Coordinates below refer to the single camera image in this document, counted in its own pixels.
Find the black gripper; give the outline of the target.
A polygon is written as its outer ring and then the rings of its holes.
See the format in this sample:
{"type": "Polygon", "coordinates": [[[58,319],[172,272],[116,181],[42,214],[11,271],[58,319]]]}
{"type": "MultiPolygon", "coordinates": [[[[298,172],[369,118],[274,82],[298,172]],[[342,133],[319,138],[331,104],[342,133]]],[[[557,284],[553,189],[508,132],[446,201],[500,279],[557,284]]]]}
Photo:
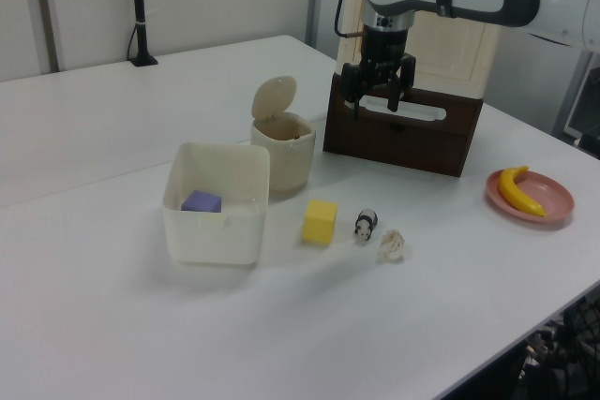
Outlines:
{"type": "Polygon", "coordinates": [[[406,53],[408,31],[414,13],[367,16],[361,38],[358,65],[345,63],[339,81],[339,95],[352,102],[352,119],[358,120],[360,99],[374,88],[387,88],[387,109],[398,111],[404,93],[413,87],[416,58],[406,53]]]}

